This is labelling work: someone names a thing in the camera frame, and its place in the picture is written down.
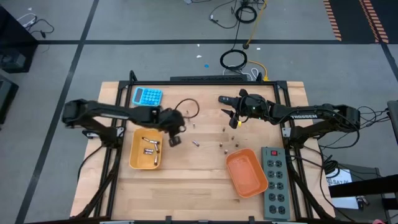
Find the power outlet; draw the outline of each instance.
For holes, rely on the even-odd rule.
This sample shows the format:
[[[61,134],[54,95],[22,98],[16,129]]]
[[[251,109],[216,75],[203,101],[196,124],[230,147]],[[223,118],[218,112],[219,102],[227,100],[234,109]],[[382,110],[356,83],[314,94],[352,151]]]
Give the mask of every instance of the power outlet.
[[[285,149],[262,147],[262,168],[268,179],[264,192],[264,219],[290,220],[289,187]]]

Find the orange bowl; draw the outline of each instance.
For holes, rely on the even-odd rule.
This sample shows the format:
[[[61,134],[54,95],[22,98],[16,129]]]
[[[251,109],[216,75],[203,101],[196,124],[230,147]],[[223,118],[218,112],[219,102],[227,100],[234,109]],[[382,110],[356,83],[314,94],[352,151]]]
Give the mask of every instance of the orange bowl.
[[[267,190],[267,178],[253,150],[242,149],[230,154],[226,166],[241,197],[252,197]]]

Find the orange and black hazard tape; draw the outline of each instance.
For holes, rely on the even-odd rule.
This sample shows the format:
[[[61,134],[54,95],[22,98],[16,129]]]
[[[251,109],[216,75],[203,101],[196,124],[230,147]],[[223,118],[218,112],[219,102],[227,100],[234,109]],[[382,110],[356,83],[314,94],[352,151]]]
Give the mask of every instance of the orange and black hazard tape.
[[[341,41],[340,30],[338,29],[336,18],[333,15],[333,11],[331,10],[330,2],[329,2],[329,0],[323,0],[323,3],[325,5],[326,13],[328,14],[331,28],[333,29],[333,33],[335,34],[336,39]]]
[[[374,30],[374,27],[373,27],[372,22],[370,21],[369,17],[372,19],[374,25],[376,26],[377,32],[380,34],[380,37],[381,37],[382,41],[384,43],[388,43],[389,41],[388,41],[388,36],[386,34],[386,31],[384,30],[383,25],[381,24],[381,22],[379,20],[379,17],[377,16],[377,13],[375,12],[370,0],[359,0],[359,1],[361,2],[361,5],[363,6],[363,4],[364,4],[365,8],[368,10],[368,11],[366,11],[365,8],[363,7],[363,11],[364,11],[364,13],[366,15],[366,18],[368,18],[369,25],[371,26],[371,29],[373,31],[373,34],[374,34],[375,38],[377,40],[379,40],[379,38],[378,38],[378,36],[376,34],[376,31]]]

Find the wooden table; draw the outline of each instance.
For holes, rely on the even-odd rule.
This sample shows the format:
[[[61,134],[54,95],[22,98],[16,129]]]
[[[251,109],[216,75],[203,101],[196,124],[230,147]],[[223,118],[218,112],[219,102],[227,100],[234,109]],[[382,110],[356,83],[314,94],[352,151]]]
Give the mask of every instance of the wooden table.
[[[263,220],[264,196],[260,194],[251,198],[241,198],[237,195],[226,170],[224,150],[228,149],[228,153],[232,153],[238,149],[250,148],[260,159],[262,146],[283,147],[280,127],[262,120],[249,119],[241,128],[231,129],[228,126],[229,117],[220,110],[229,109],[229,107],[219,103],[218,96],[238,96],[240,88],[244,88],[248,93],[260,94],[265,99],[275,102],[273,87],[252,85],[148,87],[163,90],[162,106],[164,108],[174,108],[180,100],[194,98],[200,104],[200,113],[187,123],[186,132],[180,134],[182,140],[180,145],[171,148],[167,141],[164,142],[162,161],[156,170],[134,170],[129,166],[132,135],[134,130],[140,127],[127,122],[112,219],[164,220],[166,215],[171,215],[173,220],[248,220],[248,216]],[[308,105],[302,82],[288,82],[288,87],[292,106]],[[117,89],[118,82],[104,82],[98,101],[113,105]],[[189,101],[178,109],[183,113],[186,113],[186,110],[189,110],[190,114],[196,112],[196,106]],[[111,120],[108,118],[97,119],[107,126],[111,125]],[[295,124],[308,126],[312,124],[312,120],[297,120]],[[200,147],[192,144],[192,140],[199,142]],[[89,140],[85,156],[100,144],[99,139]],[[314,139],[309,139],[305,145],[318,149]],[[318,164],[321,163],[319,154],[308,149],[302,149],[301,153],[302,157]],[[71,215],[79,213],[98,189],[104,154],[105,149],[90,158],[82,168]],[[335,216],[333,208],[326,202],[320,191],[320,168],[307,162],[303,164],[309,190],[326,212]],[[323,174],[322,186],[326,197],[330,200],[325,174]],[[297,192],[301,213],[305,217],[303,197],[298,187]],[[108,196],[107,191],[104,195],[103,208],[106,208]],[[290,217],[294,219],[291,202],[290,211]],[[105,209],[102,209],[101,214],[105,214]]]

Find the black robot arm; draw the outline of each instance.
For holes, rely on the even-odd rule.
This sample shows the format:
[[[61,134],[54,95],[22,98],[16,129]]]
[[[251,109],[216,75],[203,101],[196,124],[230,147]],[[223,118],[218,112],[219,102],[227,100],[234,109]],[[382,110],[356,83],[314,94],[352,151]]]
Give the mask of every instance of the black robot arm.
[[[129,120],[145,128],[164,131],[169,134],[169,144],[172,147],[181,143],[177,134],[185,131],[185,122],[181,112],[171,108],[166,110],[155,106],[124,108],[82,99],[73,100],[65,104],[62,122],[69,128],[81,126],[90,130],[97,134],[107,147],[118,147],[120,144],[118,129],[106,127],[94,119],[99,116]]]
[[[248,94],[246,90],[241,90],[239,95],[241,97],[220,96],[218,98],[219,102],[235,109],[235,112],[223,110],[231,118],[229,125],[234,129],[240,122],[240,116],[246,116],[247,119],[262,119],[273,125],[292,119],[323,119],[324,121],[304,128],[296,126],[285,129],[284,137],[288,139],[288,144],[299,149],[303,148],[304,142],[310,137],[322,137],[332,131],[351,133],[358,131],[361,125],[360,112],[346,105],[287,107],[265,100],[260,95]]]

